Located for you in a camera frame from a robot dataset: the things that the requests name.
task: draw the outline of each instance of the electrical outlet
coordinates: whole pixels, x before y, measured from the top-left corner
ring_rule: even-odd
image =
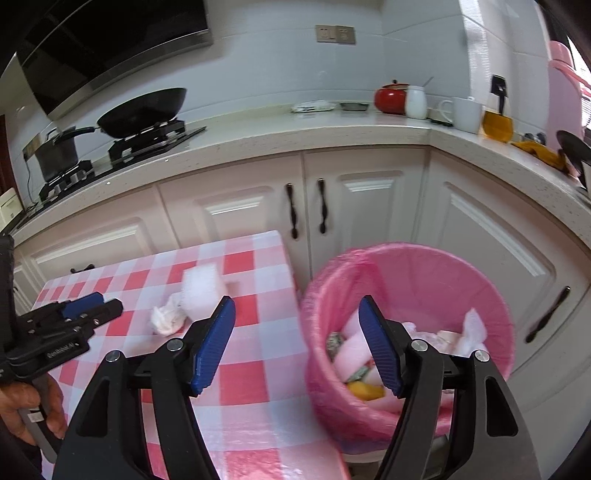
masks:
[[[336,43],[336,27],[334,25],[316,25],[316,41]]]
[[[355,29],[342,25],[316,25],[316,41],[355,45]]]
[[[336,41],[344,45],[355,45],[357,39],[355,38],[355,29],[353,27],[343,27],[342,25],[335,26]]]
[[[41,134],[37,134],[27,144],[27,146],[22,149],[22,157],[25,159],[25,161],[28,161],[29,158],[31,158],[35,154],[35,151],[39,148],[41,143],[42,143]]]

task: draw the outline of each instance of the white jar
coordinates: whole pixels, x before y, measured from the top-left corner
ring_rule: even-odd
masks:
[[[408,87],[405,104],[407,117],[425,120],[427,118],[427,96],[423,87]]]

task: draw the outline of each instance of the utensil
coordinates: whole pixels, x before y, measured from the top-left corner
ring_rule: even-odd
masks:
[[[491,93],[499,97],[499,115],[505,111],[505,98],[507,97],[507,82],[498,75],[492,76]]]
[[[443,110],[444,105],[450,104],[453,109],[453,118]],[[481,103],[474,100],[474,97],[457,98],[453,100],[442,100],[437,106],[437,110],[441,116],[448,122],[453,123],[453,126],[463,132],[477,134],[480,130],[480,123],[482,121]]]
[[[169,88],[146,93],[109,110],[97,121],[97,127],[84,127],[54,137],[54,145],[97,129],[113,138],[127,138],[154,125],[172,120],[183,106],[187,89]]]
[[[435,76],[429,78],[425,83],[423,83],[423,88],[425,88],[427,85],[429,85],[429,83],[431,83],[431,80],[433,80],[435,78]]]
[[[393,80],[390,85],[384,85],[375,92],[374,104],[383,113],[404,115],[408,83],[398,83]]]
[[[64,130],[61,135],[68,135],[75,130],[76,127],[71,127]],[[50,139],[49,136],[54,131],[56,131],[55,128],[46,135],[45,143],[35,150],[35,156],[45,181],[52,181],[62,172],[69,170],[78,163],[78,153],[76,152],[74,139],[62,138],[62,140],[58,141],[56,139],[60,134]]]
[[[482,129],[487,137],[507,143],[513,137],[513,120],[495,112],[484,112]]]
[[[564,154],[581,174],[579,181],[586,188],[587,179],[591,180],[591,147],[579,137],[566,130],[558,130],[556,132],[556,139]]]
[[[292,105],[292,113],[313,113],[313,112],[330,112],[335,109],[335,104],[328,100],[313,100],[312,102],[298,103]]]
[[[407,117],[425,120],[427,118],[427,96],[423,87],[408,87],[404,106]]]
[[[340,104],[340,107],[348,112],[365,112],[369,108],[369,104],[359,102],[343,102]]]

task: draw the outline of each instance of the white countertop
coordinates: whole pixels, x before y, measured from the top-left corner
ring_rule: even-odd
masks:
[[[591,202],[564,174],[511,145],[375,111],[293,114],[272,107],[207,119],[188,129],[201,125],[207,125],[206,132],[166,154],[114,172],[43,211],[13,233],[15,245],[99,202],[200,168],[314,148],[430,145],[523,192],[591,248]]]

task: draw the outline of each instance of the metal pivot screw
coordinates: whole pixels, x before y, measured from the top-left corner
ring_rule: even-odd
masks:
[[[429,348],[427,342],[424,340],[413,340],[410,346],[413,347],[413,350],[416,350],[417,352],[425,352],[427,348]]]
[[[491,359],[491,356],[488,354],[488,352],[485,352],[484,350],[477,350],[474,356],[479,362],[488,362]]]
[[[121,357],[121,352],[119,350],[112,350],[106,354],[105,360],[108,362],[116,362]]]
[[[166,348],[170,352],[178,352],[181,348],[183,348],[183,341],[180,338],[173,338],[166,344]]]

